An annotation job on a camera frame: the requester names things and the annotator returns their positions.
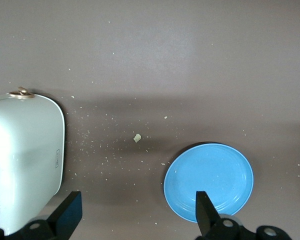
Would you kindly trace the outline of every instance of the white appliance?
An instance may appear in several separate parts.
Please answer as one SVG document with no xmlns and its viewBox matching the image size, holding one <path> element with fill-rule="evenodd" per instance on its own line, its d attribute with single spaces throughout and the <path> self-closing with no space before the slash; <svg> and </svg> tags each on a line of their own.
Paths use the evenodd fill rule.
<svg viewBox="0 0 300 240">
<path fill-rule="evenodd" d="M 51 99 L 0 95 L 0 228 L 10 235 L 36 217 L 60 188 L 65 120 Z"/>
</svg>

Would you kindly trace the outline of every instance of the plate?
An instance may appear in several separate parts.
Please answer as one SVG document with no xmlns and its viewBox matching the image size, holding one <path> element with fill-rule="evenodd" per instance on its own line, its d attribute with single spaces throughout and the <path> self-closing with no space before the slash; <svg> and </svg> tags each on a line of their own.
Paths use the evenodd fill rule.
<svg viewBox="0 0 300 240">
<path fill-rule="evenodd" d="M 253 171 L 244 155 L 228 145 L 204 143 L 173 161 L 163 190 L 171 209 L 196 223 L 197 191 L 207 192 L 219 214 L 234 215 L 248 201 L 253 185 Z"/>
</svg>

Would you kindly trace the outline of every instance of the gray countertop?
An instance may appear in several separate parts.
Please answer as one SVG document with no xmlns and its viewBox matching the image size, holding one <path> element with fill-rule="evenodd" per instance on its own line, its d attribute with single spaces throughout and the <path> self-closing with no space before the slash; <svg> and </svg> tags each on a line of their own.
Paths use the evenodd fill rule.
<svg viewBox="0 0 300 240">
<path fill-rule="evenodd" d="M 300 240 L 300 1 L 0 1 L 0 94 L 19 86 L 63 109 L 64 179 L 42 213 L 81 191 L 71 239 L 195 239 L 163 181 L 213 141 L 252 166 L 243 225 Z"/>
</svg>

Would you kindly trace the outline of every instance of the logo label on appliance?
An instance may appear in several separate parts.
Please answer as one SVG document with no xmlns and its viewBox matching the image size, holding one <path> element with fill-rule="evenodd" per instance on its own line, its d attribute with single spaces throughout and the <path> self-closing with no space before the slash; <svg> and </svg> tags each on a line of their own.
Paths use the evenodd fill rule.
<svg viewBox="0 0 300 240">
<path fill-rule="evenodd" d="M 60 159 L 60 149 L 55 152 L 55 168 L 59 166 L 59 159 Z"/>
</svg>

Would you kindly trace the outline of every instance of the food debris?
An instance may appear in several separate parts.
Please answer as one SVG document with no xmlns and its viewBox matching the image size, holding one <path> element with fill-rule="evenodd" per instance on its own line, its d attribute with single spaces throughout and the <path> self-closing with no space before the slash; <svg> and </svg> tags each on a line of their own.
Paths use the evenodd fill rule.
<svg viewBox="0 0 300 240">
<path fill-rule="evenodd" d="M 137 142 L 139 142 L 140 140 L 141 140 L 141 135 L 139 134 L 139 133 L 137 133 L 136 135 L 135 135 L 135 137 L 133 138 L 133 140 L 137 143 Z"/>
</svg>

